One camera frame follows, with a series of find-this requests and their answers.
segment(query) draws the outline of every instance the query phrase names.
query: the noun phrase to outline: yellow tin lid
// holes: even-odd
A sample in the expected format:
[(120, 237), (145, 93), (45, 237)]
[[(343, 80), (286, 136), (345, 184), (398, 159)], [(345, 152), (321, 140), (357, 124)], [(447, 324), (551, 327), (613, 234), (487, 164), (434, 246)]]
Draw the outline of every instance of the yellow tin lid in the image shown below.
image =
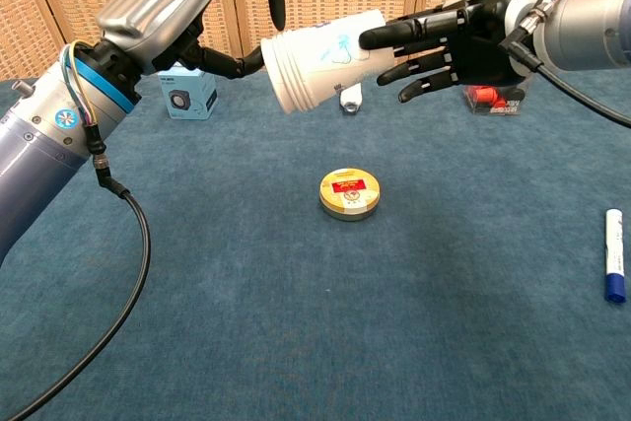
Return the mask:
[(358, 221), (370, 216), (379, 198), (379, 182), (375, 177), (354, 168), (329, 173), (319, 186), (319, 200), (324, 210), (345, 221)]

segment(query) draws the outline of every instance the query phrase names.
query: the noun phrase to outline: paper cup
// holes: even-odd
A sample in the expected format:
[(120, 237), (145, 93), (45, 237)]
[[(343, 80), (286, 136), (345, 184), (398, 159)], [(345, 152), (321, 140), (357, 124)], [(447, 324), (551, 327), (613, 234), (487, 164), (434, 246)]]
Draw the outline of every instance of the paper cup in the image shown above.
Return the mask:
[(367, 51), (359, 35), (386, 24), (379, 10), (261, 41), (269, 79), (285, 112), (309, 110), (394, 65), (392, 48)]

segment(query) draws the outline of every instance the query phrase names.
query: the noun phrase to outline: robotic arm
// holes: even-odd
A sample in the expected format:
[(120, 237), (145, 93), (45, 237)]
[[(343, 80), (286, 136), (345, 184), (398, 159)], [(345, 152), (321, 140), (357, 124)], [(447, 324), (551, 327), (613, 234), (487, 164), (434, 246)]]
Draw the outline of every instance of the robotic arm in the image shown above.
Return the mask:
[(424, 75), (401, 90), (402, 103), (455, 84), (516, 84), (542, 66), (628, 67), (631, 0), (452, 0), (364, 32), (360, 45), (423, 53), (378, 78), (386, 85)]
[[(235, 59), (199, 44), (210, 2), (110, 0), (97, 18), (103, 32), (97, 44), (80, 43), (72, 61), (65, 48), (33, 86), (16, 84), (22, 97), (0, 119), (0, 265), (91, 155), (98, 172), (108, 176), (103, 139), (141, 99), (134, 91), (141, 75), (169, 69), (176, 61), (230, 79), (261, 68), (260, 48)], [(285, 0), (268, 2), (272, 22), (282, 30)], [(90, 103), (94, 117), (88, 118), (98, 125), (96, 131), (82, 126), (84, 113), (71, 97), (68, 70), (74, 68), (74, 86)]]

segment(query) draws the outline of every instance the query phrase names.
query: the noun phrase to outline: blue and white box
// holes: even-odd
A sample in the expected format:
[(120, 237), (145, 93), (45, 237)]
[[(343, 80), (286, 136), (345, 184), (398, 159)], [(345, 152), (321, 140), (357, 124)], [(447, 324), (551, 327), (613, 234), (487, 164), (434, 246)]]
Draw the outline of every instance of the blue and white box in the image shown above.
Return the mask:
[(217, 106), (217, 84), (210, 73), (190, 71), (176, 63), (158, 77), (171, 118), (205, 120)]

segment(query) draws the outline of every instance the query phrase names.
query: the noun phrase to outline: marker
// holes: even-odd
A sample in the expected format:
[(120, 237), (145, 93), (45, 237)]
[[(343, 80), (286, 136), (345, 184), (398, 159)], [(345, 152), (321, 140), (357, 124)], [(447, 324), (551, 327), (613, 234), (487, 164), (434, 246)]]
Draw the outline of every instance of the marker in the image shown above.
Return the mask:
[(613, 303), (624, 303), (624, 263), (622, 251), (622, 212), (606, 212), (606, 297)]

